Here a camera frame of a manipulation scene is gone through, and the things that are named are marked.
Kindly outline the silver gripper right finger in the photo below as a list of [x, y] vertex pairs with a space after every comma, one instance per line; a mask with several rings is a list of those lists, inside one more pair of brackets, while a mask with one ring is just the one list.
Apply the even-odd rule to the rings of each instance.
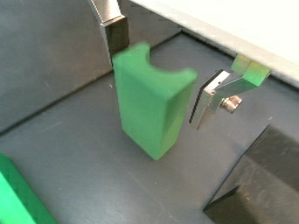
[[195, 129], [201, 127], [205, 116], [215, 113], [218, 108], [233, 114], [242, 103], [239, 94], [258, 88], [271, 72], [269, 67], [242, 54], [234, 59], [231, 70], [239, 74], [235, 80], [226, 82], [231, 73], [221, 69], [201, 87], [190, 117]]

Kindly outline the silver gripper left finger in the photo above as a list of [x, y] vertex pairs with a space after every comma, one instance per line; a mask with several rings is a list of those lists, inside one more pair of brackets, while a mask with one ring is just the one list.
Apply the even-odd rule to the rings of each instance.
[[130, 46], [129, 21], [122, 14], [118, 0], [89, 0], [106, 43], [107, 56], [114, 56]]

